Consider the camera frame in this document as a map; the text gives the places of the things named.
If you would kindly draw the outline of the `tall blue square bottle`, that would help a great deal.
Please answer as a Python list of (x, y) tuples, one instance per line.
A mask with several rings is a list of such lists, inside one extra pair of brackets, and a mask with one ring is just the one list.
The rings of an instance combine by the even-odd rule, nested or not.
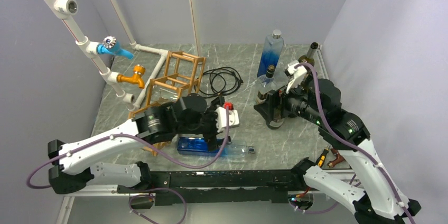
[(275, 29), (272, 34), (266, 36), (257, 77), (264, 75), (270, 65), (273, 65), (274, 67), (277, 66), (283, 46), (284, 39), (280, 30)]

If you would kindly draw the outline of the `wooden wine rack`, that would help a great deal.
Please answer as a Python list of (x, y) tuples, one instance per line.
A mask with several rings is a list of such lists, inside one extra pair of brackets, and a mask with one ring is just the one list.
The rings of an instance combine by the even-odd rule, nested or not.
[(135, 101), (136, 110), (131, 111), (128, 118), (134, 118), (146, 108), (176, 101), (193, 92), (197, 94), (205, 64), (205, 57), (184, 51), (168, 51), (164, 62), (157, 64), (162, 74), (151, 74)]

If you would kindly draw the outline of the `dark wine bottle front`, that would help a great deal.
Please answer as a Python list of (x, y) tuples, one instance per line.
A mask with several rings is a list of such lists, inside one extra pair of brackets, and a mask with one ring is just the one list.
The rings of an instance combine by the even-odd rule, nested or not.
[(281, 98), (279, 93), (275, 92), (271, 97), (272, 107), (274, 110), (274, 125), (279, 129), (284, 122), (284, 118), (282, 117), (282, 107), (281, 107)]

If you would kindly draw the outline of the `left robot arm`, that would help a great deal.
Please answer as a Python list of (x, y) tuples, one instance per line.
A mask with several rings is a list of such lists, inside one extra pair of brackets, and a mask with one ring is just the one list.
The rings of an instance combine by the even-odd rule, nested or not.
[(133, 118), (104, 133), (74, 143), (60, 140), (48, 144), (52, 163), (50, 187), (57, 194), (69, 194), (92, 184), (116, 184), (138, 192), (152, 185), (149, 166), (141, 161), (129, 165), (105, 163), (109, 155), (171, 141), (181, 134), (201, 135), (209, 150), (221, 153), (228, 139), (218, 143), (220, 133), (229, 133), (239, 123), (238, 115), (218, 98), (211, 103), (190, 94), (175, 102), (146, 108)]

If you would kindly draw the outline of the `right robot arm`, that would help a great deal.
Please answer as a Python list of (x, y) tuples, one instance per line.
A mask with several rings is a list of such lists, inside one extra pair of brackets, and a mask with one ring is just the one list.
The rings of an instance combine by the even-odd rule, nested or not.
[(296, 189), (309, 186), (325, 193), (348, 209), (358, 223), (403, 223), (421, 210), (420, 203), (403, 195), (390, 178), (360, 117), (341, 107), (341, 92), (332, 81), (312, 80), (307, 90), (272, 90), (254, 109), (271, 129), (281, 127), (287, 117), (315, 124), (361, 183), (360, 187), (347, 184), (304, 158), (291, 169)]

